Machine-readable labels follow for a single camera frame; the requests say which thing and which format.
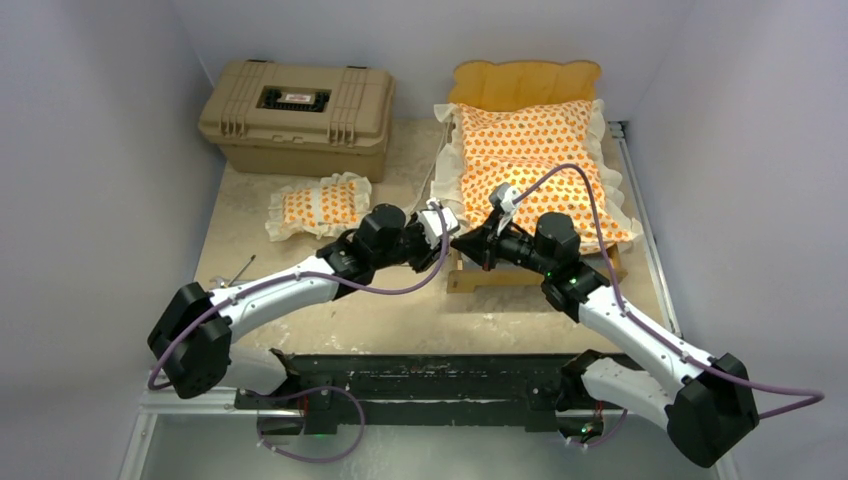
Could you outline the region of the orange patterned white blanket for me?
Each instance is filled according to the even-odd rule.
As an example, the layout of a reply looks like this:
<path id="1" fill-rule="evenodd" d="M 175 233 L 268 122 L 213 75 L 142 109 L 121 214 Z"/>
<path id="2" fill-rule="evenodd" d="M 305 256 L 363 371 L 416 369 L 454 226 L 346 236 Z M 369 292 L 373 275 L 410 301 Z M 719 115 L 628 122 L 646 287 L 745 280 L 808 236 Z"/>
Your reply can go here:
<path id="1" fill-rule="evenodd" d="M 572 219 L 583 254 L 595 254 L 601 245 L 634 242 L 643 227 L 623 212 L 623 176 L 603 159 L 604 109 L 602 100 L 501 112 L 437 104 L 435 116 L 450 135 L 436 156 L 429 194 L 450 207 L 469 231 L 488 217 L 489 196 L 497 186 L 509 183 L 524 192 L 563 165 L 521 202 L 514 222 L 534 232 L 542 214 L 564 213 Z"/>

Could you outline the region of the wooden pet bed frame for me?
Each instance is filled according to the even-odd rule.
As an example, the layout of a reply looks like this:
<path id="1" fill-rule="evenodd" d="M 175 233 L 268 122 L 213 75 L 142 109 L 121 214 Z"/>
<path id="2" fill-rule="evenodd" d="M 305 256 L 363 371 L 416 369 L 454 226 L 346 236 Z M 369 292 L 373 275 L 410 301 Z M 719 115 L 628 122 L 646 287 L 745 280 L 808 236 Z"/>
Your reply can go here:
<path id="1" fill-rule="evenodd" d="M 567 63 L 519 60 L 493 63 L 483 60 L 460 64 L 453 73 L 450 103 L 464 103 L 487 111 L 516 110 L 572 100 L 594 100 L 599 64 L 590 60 Z M 448 273 L 449 293 L 472 293 L 484 286 L 530 286 L 542 276 L 520 268 L 478 269 L 456 253 Z"/>

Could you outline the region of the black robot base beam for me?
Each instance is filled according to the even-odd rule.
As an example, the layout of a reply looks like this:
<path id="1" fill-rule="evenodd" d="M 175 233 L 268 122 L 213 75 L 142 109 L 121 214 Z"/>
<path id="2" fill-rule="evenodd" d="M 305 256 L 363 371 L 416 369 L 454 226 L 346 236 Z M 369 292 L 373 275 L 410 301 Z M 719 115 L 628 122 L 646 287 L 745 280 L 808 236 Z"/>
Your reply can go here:
<path id="1" fill-rule="evenodd" d="M 602 353 L 283 356 L 289 375 L 263 397 L 241 388 L 239 410 L 291 410 L 308 434 L 340 425 L 521 427 L 555 432 L 596 403 L 579 371 Z"/>

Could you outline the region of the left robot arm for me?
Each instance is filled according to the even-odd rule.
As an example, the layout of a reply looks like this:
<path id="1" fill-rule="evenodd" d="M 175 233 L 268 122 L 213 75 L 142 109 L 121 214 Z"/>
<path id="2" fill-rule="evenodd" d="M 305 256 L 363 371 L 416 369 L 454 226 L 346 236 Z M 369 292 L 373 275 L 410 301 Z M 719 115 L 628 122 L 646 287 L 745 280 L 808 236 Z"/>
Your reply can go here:
<path id="1" fill-rule="evenodd" d="M 357 291 L 392 296 L 422 288 L 425 280 L 394 289 L 372 282 L 377 271 L 403 264 L 435 277 L 459 228 L 451 209 L 434 199 L 412 215 L 380 204 L 358 227 L 286 270 L 234 287 L 181 286 L 147 338 L 156 359 L 148 389 L 197 397 L 236 371 L 233 344 L 273 320 Z"/>

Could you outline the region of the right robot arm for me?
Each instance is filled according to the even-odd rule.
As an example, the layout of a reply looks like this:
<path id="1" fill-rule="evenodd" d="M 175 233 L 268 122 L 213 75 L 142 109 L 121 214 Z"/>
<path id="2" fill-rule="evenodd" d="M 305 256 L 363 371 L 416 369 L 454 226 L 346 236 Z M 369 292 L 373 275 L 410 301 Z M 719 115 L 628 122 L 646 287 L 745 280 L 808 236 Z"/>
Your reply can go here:
<path id="1" fill-rule="evenodd" d="M 452 240 L 452 247 L 485 270 L 499 262 L 542 275 L 548 303 L 601 334 L 637 364 L 584 353 L 561 392 L 576 407 L 592 400 L 615 404 L 664 429 L 692 463 L 708 468 L 759 424 L 746 366 L 726 353 L 716 357 L 676 337 L 618 294 L 610 280 L 580 256 L 569 216 L 542 215 L 533 234 L 500 228 L 498 214 Z"/>

